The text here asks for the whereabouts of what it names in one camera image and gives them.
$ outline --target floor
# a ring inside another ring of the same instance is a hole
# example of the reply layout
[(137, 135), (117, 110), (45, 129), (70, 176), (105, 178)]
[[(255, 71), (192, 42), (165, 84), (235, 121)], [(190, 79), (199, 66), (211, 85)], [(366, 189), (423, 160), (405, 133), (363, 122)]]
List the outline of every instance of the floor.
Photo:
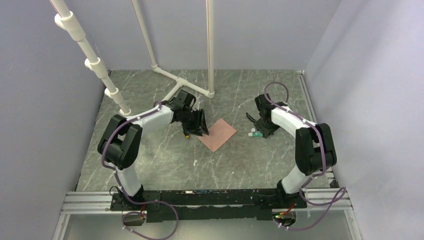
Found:
[[(176, 76), (207, 88), (207, 70), (174, 70)], [(271, 81), (281, 81), (290, 90), (288, 105), (309, 118), (305, 95), (293, 70), (216, 70), (215, 98), (196, 97), (211, 126), (223, 118), (237, 132), (215, 153), (199, 139), (184, 138), (179, 123), (149, 133), (141, 140), (136, 160), (137, 175), (146, 190), (275, 188), (295, 165), (295, 142), (279, 129), (269, 138), (248, 137), (253, 127), (246, 112), (258, 117), (254, 98)], [(133, 114), (149, 110), (174, 87), (175, 82), (151, 70), (112, 71), (110, 78), (122, 92)], [(283, 101), (282, 87), (269, 90), (273, 100)], [(104, 97), (95, 122), (77, 191), (105, 191), (116, 186), (112, 171), (101, 166), (97, 145), (119, 107)], [(327, 177), (311, 182), (309, 188), (329, 188)]]

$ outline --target white wall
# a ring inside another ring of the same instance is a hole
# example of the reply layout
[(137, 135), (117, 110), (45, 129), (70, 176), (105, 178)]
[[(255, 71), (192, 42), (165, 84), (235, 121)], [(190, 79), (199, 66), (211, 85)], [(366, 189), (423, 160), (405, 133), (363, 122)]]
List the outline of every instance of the white wall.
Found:
[(52, 239), (103, 84), (49, 1), (0, 3), (0, 239)]
[(343, 0), (307, 68), (366, 240), (424, 239), (424, 2)]
[[(305, 69), (341, 0), (215, 0), (216, 69)], [(130, 0), (69, 0), (113, 70), (151, 69)], [(140, 0), (158, 64), (206, 69), (206, 1)]]

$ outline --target gray marble countertop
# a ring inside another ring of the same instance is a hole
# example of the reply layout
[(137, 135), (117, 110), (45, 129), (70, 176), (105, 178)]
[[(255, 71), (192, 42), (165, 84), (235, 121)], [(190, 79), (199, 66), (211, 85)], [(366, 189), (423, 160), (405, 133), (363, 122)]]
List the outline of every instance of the gray marble countertop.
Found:
[[(174, 70), (172, 74), (207, 88), (207, 70)], [(246, 189), (275, 188), (279, 180), (289, 174), (295, 165), (294, 138), (282, 129), (269, 138), (248, 137), (253, 128), (246, 112), (258, 118), (254, 98), (263, 93), (271, 81), (281, 81), (290, 90), (289, 107), (309, 118), (306, 97), (293, 70), (217, 70), (215, 71), (215, 98), (195, 94), (205, 110), (209, 126), (223, 118), (237, 132), (215, 153), (199, 139), (186, 139), (179, 123), (155, 130), (141, 140), (136, 160), (138, 178), (146, 190), (189, 189)], [(152, 108), (175, 85), (175, 81), (151, 70), (113, 71), (110, 78), (122, 92), (133, 114)], [(285, 99), (280, 86), (269, 88), (275, 101)], [(77, 191), (105, 191), (116, 186), (109, 169), (102, 167), (97, 145), (111, 117), (119, 107), (104, 97), (98, 112), (93, 135), (79, 178)], [(327, 177), (311, 182), (309, 188), (329, 188)]]

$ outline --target pink square cloth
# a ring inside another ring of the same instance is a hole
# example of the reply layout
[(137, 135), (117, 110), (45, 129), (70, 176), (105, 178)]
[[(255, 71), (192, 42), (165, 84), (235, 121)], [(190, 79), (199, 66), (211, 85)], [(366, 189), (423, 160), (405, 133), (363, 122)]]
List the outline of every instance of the pink square cloth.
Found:
[(237, 130), (220, 118), (208, 128), (209, 136), (199, 136), (198, 139), (212, 152), (216, 152)]

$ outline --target wall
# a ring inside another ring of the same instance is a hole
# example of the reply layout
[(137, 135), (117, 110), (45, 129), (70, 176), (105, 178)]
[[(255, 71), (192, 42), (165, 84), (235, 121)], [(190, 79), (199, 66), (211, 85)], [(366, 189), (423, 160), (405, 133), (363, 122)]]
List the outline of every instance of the wall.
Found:
[(366, 240), (424, 239), (424, 2), (343, 0), (307, 68)]
[(103, 85), (49, 1), (0, 3), (0, 239), (52, 239)]
[[(341, 0), (215, 0), (216, 69), (305, 69)], [(151, 69), (130, 0), (69, 0), (108, 68)], [(140, 0), (164, 69), (206, 69), (206, 1)]]

